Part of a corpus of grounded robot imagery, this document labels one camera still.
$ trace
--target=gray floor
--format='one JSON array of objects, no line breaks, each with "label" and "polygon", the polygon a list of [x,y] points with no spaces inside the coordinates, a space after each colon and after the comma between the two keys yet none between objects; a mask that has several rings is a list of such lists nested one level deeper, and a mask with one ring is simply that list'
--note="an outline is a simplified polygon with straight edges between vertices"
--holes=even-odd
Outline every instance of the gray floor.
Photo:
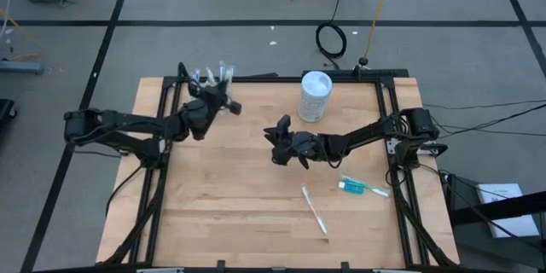
[{"label": "gray floor", "polygon": [[[67,8],[12,0],[17,20],[108,20],[116,0],[75,0]],[[341,0],[337,18],[369,20],[378,0]],[[323,20],[335,0],[126,0],[121,20]],[[546,0],[520,0],[529,20],[546,20]],[[386,0],[383,20],[517,20],[509,0]],[[42,76],[0,74],[0,97],[14,99],[20,117],[0,147],[0,271],[19,271],[64,148],[62,115],[78,107],[105,27],[40,27],[27,30],[44,46]],[[368,27],[348,26],[348,49],[339,60],[351,68],[362,56]],[[546,28],[533,29],[546,44]],[[138,79],[174,74],[224,60],[238,75],[300,75],[322,69],[314,26],[117,27],[91,106],[129,112]],[[17,30],[0,42],[0,56],[38,49]],[[334,49],[337,38],[325,32]],[[9,53],[9,46],[14,53]],[[418,78],[424,102],[445,106],[546,98],[546,78],[519,27],[378,27],[372,68],[407,68]],[[434,109],[439,122],[471,126],[526,106],[486,110]],[[507,121],[503,131],[546,133],[544,111]],[[519,183],[524,193],[543,190],[546,139],[469,132],[445,139],[439,164],[486,183]],[[35,269],[93,264],[104,206],[117,161],[75,155]],[[462,249],[464,264],[516,270],[510,263]]]}]

